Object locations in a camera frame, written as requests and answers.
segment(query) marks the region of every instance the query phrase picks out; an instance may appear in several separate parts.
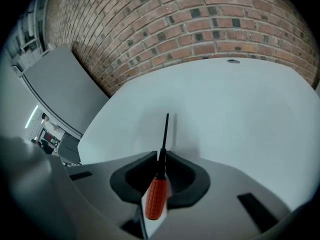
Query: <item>white table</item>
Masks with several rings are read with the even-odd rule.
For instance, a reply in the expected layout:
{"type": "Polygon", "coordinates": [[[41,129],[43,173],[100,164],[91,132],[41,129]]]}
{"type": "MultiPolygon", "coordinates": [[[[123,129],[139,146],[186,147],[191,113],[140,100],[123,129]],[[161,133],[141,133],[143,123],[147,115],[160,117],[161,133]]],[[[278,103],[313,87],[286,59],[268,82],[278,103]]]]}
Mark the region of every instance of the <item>white table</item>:
{"type": "Polygon", "coordinates": [[[127,82],[82,137],[83,164],[166,147],[233,166],[290,209],[309,200],[320,171],[320,99],[293,69],[236,58],[170,66],[127,82]]]}

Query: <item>fluorescent light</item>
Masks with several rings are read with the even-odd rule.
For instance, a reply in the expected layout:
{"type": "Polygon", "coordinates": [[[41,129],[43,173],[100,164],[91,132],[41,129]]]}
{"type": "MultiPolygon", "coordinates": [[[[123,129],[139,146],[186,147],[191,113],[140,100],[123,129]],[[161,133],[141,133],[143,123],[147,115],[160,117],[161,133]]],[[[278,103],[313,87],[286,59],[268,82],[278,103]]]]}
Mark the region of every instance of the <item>fluorescent light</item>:
{"type": "Polygon", "coordinates": [[[32,114],[31,114],[31,115],[30,115],[30,117],[29,117],[28,122],[26,123],[26,125],[25,125],[25,127],[24,127],[24,129],[27,129],[27,128],[28,128],[28,125],[30,124],[30,121],[31,121],[32,117],[34,116],[34,114],[35,114],[35,112],[36,112],[37,108],[38,108],[38,105],[36,105],[36,106],[35,106],[35,108],[34,108],[34,110],[33,110],[32,114]]]}

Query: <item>orange screwdriver handle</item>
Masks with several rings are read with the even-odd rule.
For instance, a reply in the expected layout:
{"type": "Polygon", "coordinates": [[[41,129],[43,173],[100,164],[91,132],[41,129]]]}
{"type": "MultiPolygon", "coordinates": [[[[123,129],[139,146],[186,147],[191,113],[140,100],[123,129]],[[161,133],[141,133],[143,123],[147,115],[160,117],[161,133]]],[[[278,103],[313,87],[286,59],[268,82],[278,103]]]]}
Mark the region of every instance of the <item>orange screwdriver handle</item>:
{"type": "Polygon", "coordinates": [[[160,218],[167,197],[167,181],[154,178],[148,189],[145,204],[145,216],[149,220],[160,218]]]}

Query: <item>black slot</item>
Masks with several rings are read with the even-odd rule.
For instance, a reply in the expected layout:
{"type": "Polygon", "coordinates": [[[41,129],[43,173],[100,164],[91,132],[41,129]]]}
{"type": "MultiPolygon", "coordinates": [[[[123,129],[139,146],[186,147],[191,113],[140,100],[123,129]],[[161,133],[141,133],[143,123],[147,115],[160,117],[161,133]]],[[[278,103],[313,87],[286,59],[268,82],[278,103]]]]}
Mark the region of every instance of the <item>black slot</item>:
{"type": "Polygon", "coordinates": [[[261,233],[271,229],[278,220],[251,193],[238,195],[237,198],[253,219],[261,233]]]}
{"type": "Polygon", "coordinates": [[[76,180],[79,180],[79,179],[82,179],[82,178],[85,178],[85,177],[89,177],[91,176],[92,173],[89,172],[89,171],[84,171],[84,172],[80,172],[80,173],[77,173],[77,174],[73,174],[73,175],[70,175],[70,179],[72,181],[76,181],[76,180]]]}

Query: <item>brick wall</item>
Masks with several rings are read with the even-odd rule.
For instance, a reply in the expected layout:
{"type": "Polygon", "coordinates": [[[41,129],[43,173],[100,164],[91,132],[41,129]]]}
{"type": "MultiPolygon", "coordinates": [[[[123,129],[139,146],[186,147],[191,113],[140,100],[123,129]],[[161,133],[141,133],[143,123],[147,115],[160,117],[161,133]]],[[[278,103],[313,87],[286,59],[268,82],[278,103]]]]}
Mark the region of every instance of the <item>brick wall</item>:
{"type": "Polygon", "coordinates": [[[46,37],[107,94],[163,67],[220,57],[287,65],[315,80],[319,50],[288,0],[49,0],[46,37]]]}

